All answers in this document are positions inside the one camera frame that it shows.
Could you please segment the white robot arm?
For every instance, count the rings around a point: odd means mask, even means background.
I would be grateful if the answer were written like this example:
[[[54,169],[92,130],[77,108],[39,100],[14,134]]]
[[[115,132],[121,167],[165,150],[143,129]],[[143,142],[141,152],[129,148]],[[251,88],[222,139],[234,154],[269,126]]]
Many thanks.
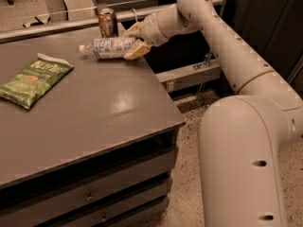
[[[200,31],[233,96],[213,103],[199,129],[205,227],[287,227],[279,151],[303,135],[303,102],[216,12],[211,0],[177,0],[135,23],[136,59],[169,38]]]

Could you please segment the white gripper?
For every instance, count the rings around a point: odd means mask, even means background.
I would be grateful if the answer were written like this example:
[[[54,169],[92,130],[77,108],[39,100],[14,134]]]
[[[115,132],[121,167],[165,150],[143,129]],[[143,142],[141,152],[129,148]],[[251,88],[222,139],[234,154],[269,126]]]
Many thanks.
[[[123,58],[131,61],[148,54],[153,46],[160,46],[169,40],[169,23],[163,12],[147,16],[141,23],[136,22],[123,32],[124,37],[142,38],[136,40],[132,48],[125,53]]]

